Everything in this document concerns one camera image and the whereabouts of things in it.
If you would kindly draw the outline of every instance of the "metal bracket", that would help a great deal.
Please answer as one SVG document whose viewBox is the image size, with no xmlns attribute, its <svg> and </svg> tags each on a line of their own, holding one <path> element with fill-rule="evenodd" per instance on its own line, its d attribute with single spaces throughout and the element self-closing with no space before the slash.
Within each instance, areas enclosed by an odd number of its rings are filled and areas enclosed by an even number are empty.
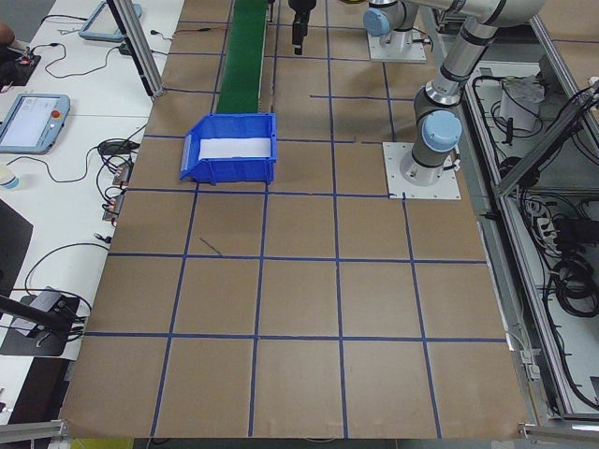
<svg viewBox="0 0 599 449">
<path fill-rule="evenodd" d="M 523 424 L 520 426 L 520 432 L 524 438 L 534 442 L 565 442 L 568 444 L 586 444 L 593 446 L 599 444 L 599 432 L 594 430 Z"/>
<path fill-rule="evenodd" d="M 0 426 L 0 443 L 62 437 L 66 430 L 67 423 L 62 419 L 46 423 L 7 424 Z"/>
<path fill-rule="evenodd" d="M 403 198 L 405 196 L 408 199 L 461 199 L 460 188 L 453 169 L 444 171 L 439 181 L 429 187 L 414 185 L 403 177 L 400 164 L 403 157 L 412 150 L 413 146 L 413 143 L 407 142 L 383 143 L 389 197 Z M 451 165 L 451 158 L 447 157 L 445 167 L 451 167 Z"/>
<path fill-rule="evenodd" d="M 368 48 L 371 52 L 371 59 L 373 61 L 386 61 L 386 62 L 400 62 L 410 64 L 426 64 L 427 55 L 424 51 L 424 45 L 420 42 L 412 41 L 405 45 L 395 45 L 393 39 L 389 44 L 381 44 L 381 38 L 368 35 Z M 412 37 L 414 39 L 420 39 L 420 33 L 416 30 L 412 30 Z"/>
</svg>

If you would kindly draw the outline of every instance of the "green conveyor belt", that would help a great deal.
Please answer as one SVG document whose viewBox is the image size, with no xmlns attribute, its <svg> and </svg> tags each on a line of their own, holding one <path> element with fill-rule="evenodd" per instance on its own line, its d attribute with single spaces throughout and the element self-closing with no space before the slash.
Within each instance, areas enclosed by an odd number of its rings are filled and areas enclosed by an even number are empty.
<svg viewBox="0 0 599 449">
<path fill-rule="evenodd" d="M 235 0 L 217 113 L 258 112 L 266 16 L 267 0 Z"/>
</svg>

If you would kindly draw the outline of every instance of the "floor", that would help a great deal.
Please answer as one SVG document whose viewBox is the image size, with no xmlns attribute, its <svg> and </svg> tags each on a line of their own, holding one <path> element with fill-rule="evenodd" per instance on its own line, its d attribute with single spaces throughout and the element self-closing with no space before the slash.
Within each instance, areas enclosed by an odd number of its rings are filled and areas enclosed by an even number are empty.
<svg viewBox="0 0 599 449">
<path fill-rule="evenodd" d="M 387 198 L 381 142 L 414 140 L 434 64 L 370 62 L 362 8 L 318 2 L 298 57 L 277 3 L 268 186 L 178 181 L 227 30 L 175 37 L 63 409 L 71 434 L 517 436 L 528 416 L 461 175 L 460 201 Z M 189 0 L 179 26 L 230 14 Z"/>
<path fill-rule="evenodd" d="M 14 7 L 13 0 L 0 0 L 0 21 L 7 23 L 17 39 L 29 42 L 37 33 L 39 23 L 55 0 L 19 0 Z"/>
</svg>

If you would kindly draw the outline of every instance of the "touchscreen display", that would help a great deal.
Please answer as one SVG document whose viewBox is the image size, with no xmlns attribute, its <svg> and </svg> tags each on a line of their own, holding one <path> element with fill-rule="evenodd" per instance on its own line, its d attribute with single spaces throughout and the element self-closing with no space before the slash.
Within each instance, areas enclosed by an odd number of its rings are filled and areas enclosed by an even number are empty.
<svg viewBox="0 0 599 449">
<path fill-rule="evenodd" d="M 58 103 L 57 97 L 26 96 L 10 119 L 1 136 L 4 147 L 35 147 L 41 138 L 48 119 Z"/>
</svg>

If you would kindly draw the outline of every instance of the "white container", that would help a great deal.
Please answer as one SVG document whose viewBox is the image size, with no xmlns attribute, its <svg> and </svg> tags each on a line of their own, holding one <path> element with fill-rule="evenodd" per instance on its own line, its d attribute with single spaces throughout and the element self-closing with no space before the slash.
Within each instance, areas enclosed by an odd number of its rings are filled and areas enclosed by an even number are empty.
<svg viewBox="0 0 599 449">
<path fill-rule="evenodd" d="M 10 190 L 18 185 L 19 178 L 17 178 L 12 170 L 6 165 L 0 164 L 0 188 Z"/>
</svg>

